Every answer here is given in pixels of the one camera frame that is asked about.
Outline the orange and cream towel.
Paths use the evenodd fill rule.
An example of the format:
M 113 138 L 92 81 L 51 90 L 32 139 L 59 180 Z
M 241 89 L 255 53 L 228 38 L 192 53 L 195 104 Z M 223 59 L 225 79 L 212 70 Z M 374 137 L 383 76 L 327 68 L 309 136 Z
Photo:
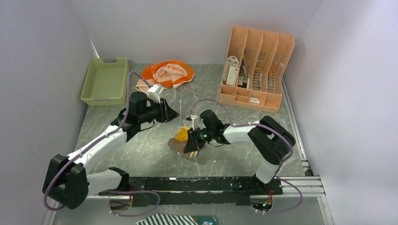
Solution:
M 161 84 L 166 89 L 177 89 L 183 84 L 191 82 L 194 76 L 194 70 L 180 60 L 150 64 L 141 73 L 141 77 L 150 85 Z

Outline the green perforated plastic basket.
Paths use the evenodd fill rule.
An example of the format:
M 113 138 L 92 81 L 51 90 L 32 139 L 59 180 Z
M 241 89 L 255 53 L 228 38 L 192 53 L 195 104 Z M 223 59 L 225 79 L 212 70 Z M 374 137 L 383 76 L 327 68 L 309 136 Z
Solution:
M 128 72 L 128 60 L 125 57 L 91 59 L 81 100 L 89 106 L 124 105 Z

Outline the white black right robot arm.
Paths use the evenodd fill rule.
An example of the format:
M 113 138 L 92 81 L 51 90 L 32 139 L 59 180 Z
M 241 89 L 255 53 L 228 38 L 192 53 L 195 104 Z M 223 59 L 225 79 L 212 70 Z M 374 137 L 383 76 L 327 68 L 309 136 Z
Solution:
M 247 124 L 224 124 L 212 110 L 203 111 L 199 118 L 205 125 L 199 128 L 198 118 L 190 116 L 189 129 L 183 128 L 175 138 L 184 142 L 183 153 L 195 157 L 206 143 L 215 141 L 221 146 L 233 143 L 252 143 L 262 156 L 262 162 L 255 174 L 253 188 L 258 194 L 265 194 L 271 188 L 271 180 L 278 173 L 283 161 L 292 154 L 296 141 L 272 117 L 265 116 L 260 121 Z

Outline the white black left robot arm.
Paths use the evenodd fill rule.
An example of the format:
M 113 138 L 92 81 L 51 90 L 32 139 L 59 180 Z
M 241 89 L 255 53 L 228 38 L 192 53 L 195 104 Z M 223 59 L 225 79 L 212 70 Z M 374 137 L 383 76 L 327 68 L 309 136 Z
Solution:
M 91 195 L 101 192 L 123 195 L 131 190 L 130 176 L 117 167 L 104 172 L 92 173 L 95 165 L 109 152 L 115 150 L 137 133 L 144 123 L 167 123 L 179 117 L 166 99 L 158 102 L 143 92 L 133 92 L 126 107 L 98 137 L 67 156 L 55 155 L 49 163 L 42 192 L 44 204 L 49 210 L 47 199 L 61 204 L 61 208 L 75 209 Z

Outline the yellow brown bear towel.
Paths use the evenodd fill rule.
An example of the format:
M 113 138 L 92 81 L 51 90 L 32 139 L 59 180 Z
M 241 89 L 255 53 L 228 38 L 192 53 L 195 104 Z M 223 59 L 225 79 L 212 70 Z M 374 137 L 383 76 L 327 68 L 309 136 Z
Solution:
M 186 156 L 187 158 L 196 158 L 198 155 L 198 151 L 184 153 L 184 149 L 188 143 L 188 130 L 190 128 L 188 126 L 182 127 L 177 134 L 170 138 L 168 141 L 168 146 L 177 151 L 179 155 Z

